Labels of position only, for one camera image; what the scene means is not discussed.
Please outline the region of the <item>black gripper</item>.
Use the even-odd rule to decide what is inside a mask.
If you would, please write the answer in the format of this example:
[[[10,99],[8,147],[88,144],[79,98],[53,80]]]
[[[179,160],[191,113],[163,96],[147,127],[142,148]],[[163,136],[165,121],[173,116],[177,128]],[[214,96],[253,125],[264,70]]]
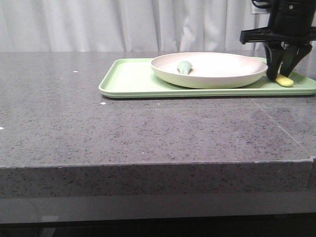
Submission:
[[[311,52],[311,42],[316,40],[315,12],[314,0],[275,0],[266,27],[241,31],[242,44],[263,43],[269,80],[276,80],[280,65],[280,74],[288,77]]]

